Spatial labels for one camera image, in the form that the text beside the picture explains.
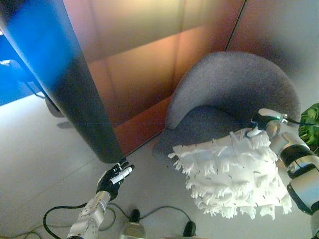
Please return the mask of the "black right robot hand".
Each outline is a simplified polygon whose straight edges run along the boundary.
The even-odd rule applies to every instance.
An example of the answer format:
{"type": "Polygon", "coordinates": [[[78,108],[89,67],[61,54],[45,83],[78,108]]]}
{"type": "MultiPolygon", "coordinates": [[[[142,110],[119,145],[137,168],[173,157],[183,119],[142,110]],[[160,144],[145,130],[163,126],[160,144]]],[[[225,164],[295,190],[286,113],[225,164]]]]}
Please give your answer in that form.
{"type": "Polygon", "coordinates": [[[253,137],[266,130],[268,122],[272,120],[280,123],[287,122],[288,115],[277,112],[275,110],[261,108],[252,117],[251,123],[255,126],[251,131],[246,133],[247,137],[253,137]]]}

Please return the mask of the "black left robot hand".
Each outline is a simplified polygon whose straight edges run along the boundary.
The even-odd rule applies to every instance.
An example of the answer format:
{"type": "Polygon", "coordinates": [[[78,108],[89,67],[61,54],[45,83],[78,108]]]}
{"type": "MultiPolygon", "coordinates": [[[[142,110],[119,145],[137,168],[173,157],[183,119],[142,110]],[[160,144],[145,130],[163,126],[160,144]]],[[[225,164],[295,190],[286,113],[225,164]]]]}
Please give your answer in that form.
{"type": "Polygon", "coordinates": [[[110,201],[114,200],[118,195],[120,185],[134,168],[135,166],[133,164],[129,165],[129,162],[126,159],[116,163],[100,177],[97,183],[96,193],[101,191],[107,192],[110,196],[110,201]]]}

